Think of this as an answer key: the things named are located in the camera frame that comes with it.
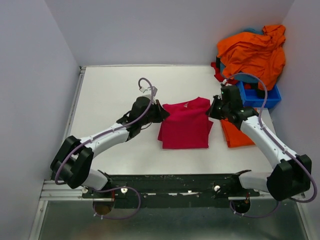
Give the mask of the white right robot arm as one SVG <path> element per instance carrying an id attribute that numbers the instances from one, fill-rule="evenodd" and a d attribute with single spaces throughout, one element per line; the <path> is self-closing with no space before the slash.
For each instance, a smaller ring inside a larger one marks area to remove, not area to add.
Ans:
<path id="1" fill-rule="evenodd" d="M 262 113 L 243 105 L 240 90 L 235 85 L 221 87 L 206 112 L 208 117 L 227 120 L 248 136 L 264 154 L 272 167 L 271 173 L 245 170 L 230 183 L 230 191 L 241 196 L 248 189 L 271 194 L 277 201 L 292 198 L 311 187 L 312 161 L 285 146 L 262 120 Z"/>

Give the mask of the magenta t-shirt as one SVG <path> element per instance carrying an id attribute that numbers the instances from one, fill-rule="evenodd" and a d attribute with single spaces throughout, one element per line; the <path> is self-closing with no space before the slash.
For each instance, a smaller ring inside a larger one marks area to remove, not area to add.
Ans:
<path id="1" fill-rule="evenodd" d="M 164 104 L 169 113 L 160 126 L 157 140 L 165 150 L 207 149 L 213 122 L 206 115 L 210 100 L 197 97 L 175 104 Z"/>

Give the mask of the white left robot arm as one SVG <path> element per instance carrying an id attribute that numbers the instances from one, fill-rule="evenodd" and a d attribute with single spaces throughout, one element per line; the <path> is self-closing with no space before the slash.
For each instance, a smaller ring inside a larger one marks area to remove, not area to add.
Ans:
<path id="1" fill-rule="evenodd" d="M 143 126 L 161 123 L 169 115 L 158 100 L 140 96 L 131 110 L 111 127 L 84 138 L 67 137 L 50 165 L 55 183 L 66 184 L 71 189 L 91 188 L 99 197 L 107 197 L 111 191 L 109 177 L 91 168 L 93 159 L 111 147 L 133 139 Z"/>

